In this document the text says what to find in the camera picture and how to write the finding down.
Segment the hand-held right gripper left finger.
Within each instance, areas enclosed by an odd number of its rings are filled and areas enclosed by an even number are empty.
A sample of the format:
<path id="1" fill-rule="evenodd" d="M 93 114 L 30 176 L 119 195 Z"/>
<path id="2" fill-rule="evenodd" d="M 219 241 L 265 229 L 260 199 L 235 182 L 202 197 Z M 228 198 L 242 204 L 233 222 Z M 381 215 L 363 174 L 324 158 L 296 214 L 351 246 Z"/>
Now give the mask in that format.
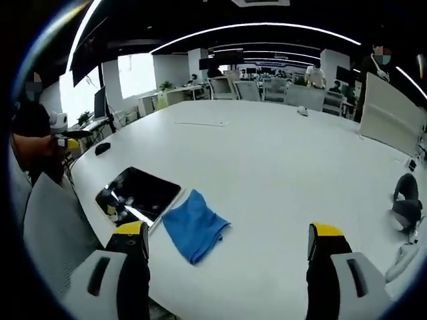
<path id="1" fill-rule="evenodd" d="M 63 304 L 74 319 L 149 319 L 148 225 L 119 226 L 71 275 Z"/>

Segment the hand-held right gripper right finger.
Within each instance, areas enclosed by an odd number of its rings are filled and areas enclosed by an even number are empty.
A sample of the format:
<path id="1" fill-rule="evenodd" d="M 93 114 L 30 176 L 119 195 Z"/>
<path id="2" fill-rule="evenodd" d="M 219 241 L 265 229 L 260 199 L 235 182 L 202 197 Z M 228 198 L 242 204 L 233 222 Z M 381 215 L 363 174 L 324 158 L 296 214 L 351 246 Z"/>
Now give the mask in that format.
<path id="1" fill-rule="evenodd" d="M 309 226 L 306 319 L 379 319 L 392 304 L 383 274 L 337 227 Z"/>

